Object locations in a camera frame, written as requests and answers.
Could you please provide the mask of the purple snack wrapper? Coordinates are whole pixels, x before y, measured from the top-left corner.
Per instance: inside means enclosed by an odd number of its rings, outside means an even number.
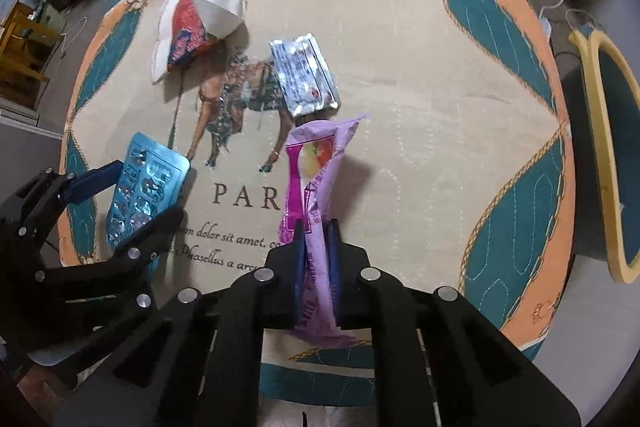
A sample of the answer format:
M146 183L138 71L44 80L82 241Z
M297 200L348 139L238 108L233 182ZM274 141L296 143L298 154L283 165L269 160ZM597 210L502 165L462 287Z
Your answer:
M285 141L288 187L285 192L279 242L296 250L294 308L291 335L321 349L354 345L357 338L342 331L334 317L328 241L333 185L347 145L361 119L314 120L290 132Z

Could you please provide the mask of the wooden nightstand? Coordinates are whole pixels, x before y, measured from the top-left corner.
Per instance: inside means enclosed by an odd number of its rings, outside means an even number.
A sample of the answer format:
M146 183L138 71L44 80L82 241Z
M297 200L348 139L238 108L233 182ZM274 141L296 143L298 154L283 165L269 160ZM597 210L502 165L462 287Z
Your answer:
M49 78L44 68L62 40L66 18L49 2L17 1L1 22L1 96L35 109Z

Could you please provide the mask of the teal orange patterned cushion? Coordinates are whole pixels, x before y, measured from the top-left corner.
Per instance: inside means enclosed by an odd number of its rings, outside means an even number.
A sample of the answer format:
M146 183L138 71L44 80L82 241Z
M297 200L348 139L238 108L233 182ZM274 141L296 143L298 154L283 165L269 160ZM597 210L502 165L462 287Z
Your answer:
M309 34L336 81L337 118L359 119L331 193L345 241L409 287L457 288L537 354L567 277L575 177L558 69L528 0L247 0L224 109L207 124L202 66L152 71L174 1L114 0L61 150L78 174L123 158L139 132L190 158L158 299L224 288L277 245L288 127L276 82L258 72L271 41Z

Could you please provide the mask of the blue pill blister pack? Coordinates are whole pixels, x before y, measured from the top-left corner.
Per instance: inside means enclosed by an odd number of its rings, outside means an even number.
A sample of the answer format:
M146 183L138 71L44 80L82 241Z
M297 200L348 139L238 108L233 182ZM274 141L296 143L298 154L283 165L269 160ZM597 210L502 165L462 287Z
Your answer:
M112 251L178 202L190 167L188 158L145 134L132 137L106 218L106 240Z

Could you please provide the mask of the red white paper wrapper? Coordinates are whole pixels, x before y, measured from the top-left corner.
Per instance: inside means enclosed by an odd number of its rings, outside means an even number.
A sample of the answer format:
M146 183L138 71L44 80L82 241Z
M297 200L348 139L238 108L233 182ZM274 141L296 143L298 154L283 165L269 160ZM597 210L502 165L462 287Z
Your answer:
M186 69L233 34L244 23L246 11L246 0L166 0L157 24L152 83Z

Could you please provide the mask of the yellow teal trash bin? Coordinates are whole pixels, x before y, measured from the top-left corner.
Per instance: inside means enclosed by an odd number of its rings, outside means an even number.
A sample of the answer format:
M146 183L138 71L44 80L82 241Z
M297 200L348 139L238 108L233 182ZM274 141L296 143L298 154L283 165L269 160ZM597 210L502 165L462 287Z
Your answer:
M606 261L612 279L639 278L639 83L603 31L576 29Z

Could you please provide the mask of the silver foil sachet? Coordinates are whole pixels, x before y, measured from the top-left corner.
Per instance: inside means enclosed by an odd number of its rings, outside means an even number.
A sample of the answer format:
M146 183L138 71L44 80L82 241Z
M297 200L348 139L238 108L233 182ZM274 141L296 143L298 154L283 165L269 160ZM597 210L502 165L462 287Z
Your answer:
M340 108L333 75L313 34L272 40L269 47L286 108L294 119Z

